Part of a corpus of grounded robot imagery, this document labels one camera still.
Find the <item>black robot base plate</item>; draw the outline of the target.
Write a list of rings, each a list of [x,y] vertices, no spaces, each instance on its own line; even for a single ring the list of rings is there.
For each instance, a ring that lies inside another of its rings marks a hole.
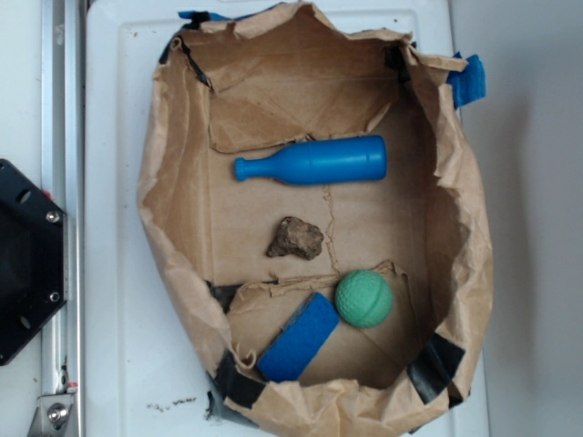
[[[65,303],[66,213],[1,160],[1,364],[6,366]]]

